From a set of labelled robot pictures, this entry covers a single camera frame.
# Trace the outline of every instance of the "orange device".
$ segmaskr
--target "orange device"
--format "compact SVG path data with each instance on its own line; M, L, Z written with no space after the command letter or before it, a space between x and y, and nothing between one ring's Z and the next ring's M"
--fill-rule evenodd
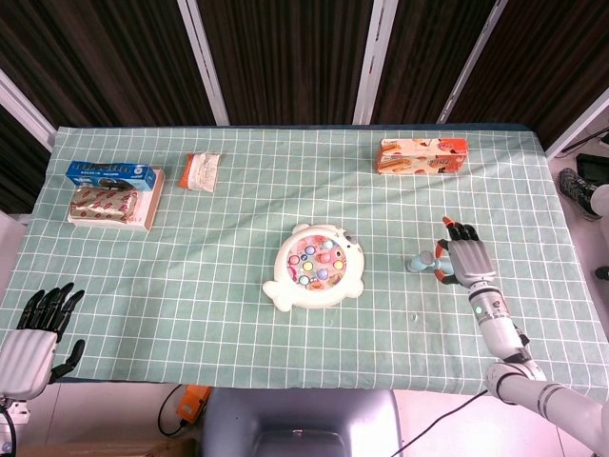
M184 420L194 424L203 411L210 393L211 387L188 385L176 412Z

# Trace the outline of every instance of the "cardboard box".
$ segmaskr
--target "cardboard box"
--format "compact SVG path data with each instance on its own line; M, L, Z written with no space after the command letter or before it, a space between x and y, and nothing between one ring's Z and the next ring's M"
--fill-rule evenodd
M93 164L72 161L66 176L76 186L107 189L153 190L156 176L150 165Z
M192 438L165 441L115 441L109 443L66 443L22 446L19 457L194 457Z
M98 227L101 229L123 229L136 231L150 231L156 210L159 207L161 192L165 182L165 174L161 169L154 169L155 183L152 192L138 191L138 200L135 204L135 211L127 221L111 221L107 219L74 219L68 212L68 222L72 222L78 227Z
M467 159L465 138L381 140L377 154L380 174L454 173Z

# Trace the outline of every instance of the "snack box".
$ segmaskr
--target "snack box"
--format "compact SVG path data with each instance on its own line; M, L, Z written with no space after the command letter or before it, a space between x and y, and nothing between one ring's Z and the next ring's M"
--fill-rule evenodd
M154 169L155 184L152 192L138 191L138 201L135 211L127 221L122 223L107 219L73 219L68 212L68 222L77 227L98 227L101 229L125 229L136 231L150 231L156 210L159 207L161 191L165 182L165 174L162 169Z
M465 138L384 138L377 154L377 172L454 173L465 163L467 151Z
M94 164L72 161L66 176L76 186L106 189L153 190L156 176L150 165Z

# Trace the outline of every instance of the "black curtain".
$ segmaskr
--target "black curtain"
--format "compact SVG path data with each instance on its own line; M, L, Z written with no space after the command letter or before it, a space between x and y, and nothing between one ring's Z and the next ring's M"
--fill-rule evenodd
M372 0L199 0L233 125L351 124Z
M55 127L215 124L175 1L3 1L0 43Z
M515 122L550 146L609 85L609 3L507 3L448 122Z
M48 162L49 152L0 107L0 209L30 213Z
M494 3L402 0L372 124L435 124Z

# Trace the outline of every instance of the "colorful toy pieces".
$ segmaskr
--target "colorful toy pieces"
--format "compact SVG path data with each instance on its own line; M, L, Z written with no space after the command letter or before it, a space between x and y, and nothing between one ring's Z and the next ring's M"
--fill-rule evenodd
M343 228L300 224L279 249L263 291L280 311L327 308L363 291L363 253Z

